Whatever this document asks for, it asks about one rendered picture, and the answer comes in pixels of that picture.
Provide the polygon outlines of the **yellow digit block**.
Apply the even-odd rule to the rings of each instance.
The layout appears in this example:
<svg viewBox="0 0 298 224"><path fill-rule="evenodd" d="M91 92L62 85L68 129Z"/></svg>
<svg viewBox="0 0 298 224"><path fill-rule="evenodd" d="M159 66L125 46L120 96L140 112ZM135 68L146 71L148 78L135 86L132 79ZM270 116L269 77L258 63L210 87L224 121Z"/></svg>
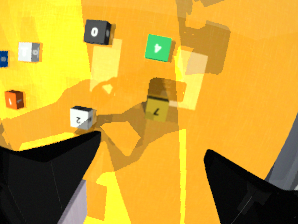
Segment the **yellow digit block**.
<svg viewBox="0 0 298 224"><path fill-rule="evenodd" d="M169 100L162 97L148 96L144 113L145 120L161 121L165 123L168 112Z"/></svg>

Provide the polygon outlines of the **orange block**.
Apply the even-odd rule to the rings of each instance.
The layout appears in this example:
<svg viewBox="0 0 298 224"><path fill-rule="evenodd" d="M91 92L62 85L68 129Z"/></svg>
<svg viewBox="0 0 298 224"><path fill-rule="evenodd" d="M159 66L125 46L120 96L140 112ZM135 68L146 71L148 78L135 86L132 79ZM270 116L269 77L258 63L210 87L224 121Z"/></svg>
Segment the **orange block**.
<svg viewBox="0 0 298 224"><path fill-rule="evenodd" d="M24 108L24 92L23 91L7 91L4 92L5 103L7 103L7 108L20 109Z"/></svg>

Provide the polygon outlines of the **blue block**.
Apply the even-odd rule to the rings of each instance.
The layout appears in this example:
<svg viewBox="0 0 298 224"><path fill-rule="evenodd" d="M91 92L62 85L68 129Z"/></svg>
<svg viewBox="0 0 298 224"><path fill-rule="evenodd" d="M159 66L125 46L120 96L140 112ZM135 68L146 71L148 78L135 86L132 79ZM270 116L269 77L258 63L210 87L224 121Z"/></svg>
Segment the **blue block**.
<svg viewBox="0 0 298 224"><path fill-rule="evenodd" d="M8 52L7 51L0 51L0 67L8 68Z"/></svg>

